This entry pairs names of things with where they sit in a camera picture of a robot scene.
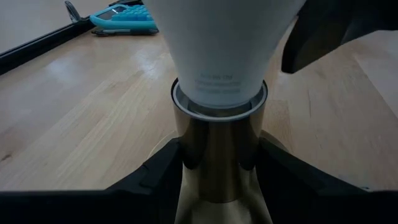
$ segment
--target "white cone-shaped object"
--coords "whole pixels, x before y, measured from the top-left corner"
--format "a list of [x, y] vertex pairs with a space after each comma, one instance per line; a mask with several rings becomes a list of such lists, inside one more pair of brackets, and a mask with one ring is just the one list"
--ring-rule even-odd
[[182, 91], [210, 108], [248, 102], [305, 0], [143, 0], [164, 35]]

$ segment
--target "cylindrical holder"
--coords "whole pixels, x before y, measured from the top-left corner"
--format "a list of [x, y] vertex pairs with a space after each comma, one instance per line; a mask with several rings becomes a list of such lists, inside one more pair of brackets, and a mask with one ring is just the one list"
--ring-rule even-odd
[[202, 107], [172, 86], [184, 175], [201, 200], [225, 203], [242, 196], [255, 165], [267, 98], [265, 82], [245, 105], [230, 109]]

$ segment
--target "blue calculator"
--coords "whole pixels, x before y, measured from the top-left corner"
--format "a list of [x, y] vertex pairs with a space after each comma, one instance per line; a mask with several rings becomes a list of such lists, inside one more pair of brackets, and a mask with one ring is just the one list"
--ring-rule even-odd
[[156, 29], [155, 22], [144, 5], [115, 4], [91, 15], [90, 21], [104, 29]]

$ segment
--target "metal cylinder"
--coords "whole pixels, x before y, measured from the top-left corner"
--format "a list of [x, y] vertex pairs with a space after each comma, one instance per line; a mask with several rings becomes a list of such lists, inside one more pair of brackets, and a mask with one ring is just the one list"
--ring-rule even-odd
[[190, 190], [213, 203], [236, 200], [255, 165], [267, 98], [259, 93], [236, 108], [205, 108], [172, 86], [177, 132], [182, 146], [184, 175]]

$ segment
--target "wooden table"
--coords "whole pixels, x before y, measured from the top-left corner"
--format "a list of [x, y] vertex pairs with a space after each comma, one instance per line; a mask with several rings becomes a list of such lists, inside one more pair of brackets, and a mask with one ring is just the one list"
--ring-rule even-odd
[[[398, 189], [397, 36], [355, 40], [294, 75], [279, 72], [284, 37], [264, 129], [331, 175]], [[0, 189], [104, 189], [128, 175], [175, 129], [176, 77], [161, 35], [90, 34], [0, 76]]]

